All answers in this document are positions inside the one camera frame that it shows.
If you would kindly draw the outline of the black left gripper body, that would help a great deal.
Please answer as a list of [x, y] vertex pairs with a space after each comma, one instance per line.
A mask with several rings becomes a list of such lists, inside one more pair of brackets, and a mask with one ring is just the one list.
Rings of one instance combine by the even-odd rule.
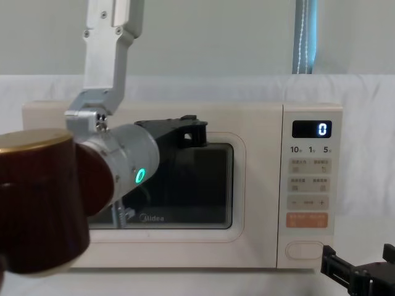
[[153, 177], [161, 164], [177, 148], [176, 120], [142, 120], [135, 122], [134, 185], [140, 186]]

